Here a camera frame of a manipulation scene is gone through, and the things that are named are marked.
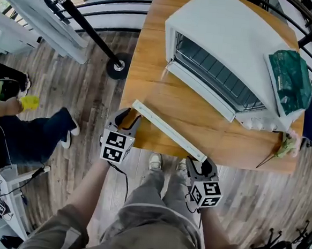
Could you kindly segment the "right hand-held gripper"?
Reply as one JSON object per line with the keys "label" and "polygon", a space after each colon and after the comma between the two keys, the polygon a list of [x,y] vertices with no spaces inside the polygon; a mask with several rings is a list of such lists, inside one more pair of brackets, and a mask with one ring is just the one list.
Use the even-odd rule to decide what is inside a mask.
{"label": "right hand-held gripper", "polygon": [[190,156],[187,156],[185,161],[190,179],[189,194],[185,196],[188,207],[191,203],[196,208],[210,208],[218,205],[222,198],[222,191],[219,186],[216,164],[209,157],[203,163],[193,160]]}

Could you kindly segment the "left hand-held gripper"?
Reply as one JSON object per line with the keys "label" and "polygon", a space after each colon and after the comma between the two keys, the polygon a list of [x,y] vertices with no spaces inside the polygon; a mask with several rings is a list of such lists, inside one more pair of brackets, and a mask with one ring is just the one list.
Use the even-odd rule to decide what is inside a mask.
{"label": "left hand-held gripper", "polygon": [[122,163],[130,152],[135,141],[136,132],[140,126],[142,116],[139,115],[127,128],[118,127],[131,111],[131,108],[122,108],[112,113],[106,120],[104,133],[100,139],[100,158],[111,163]]}

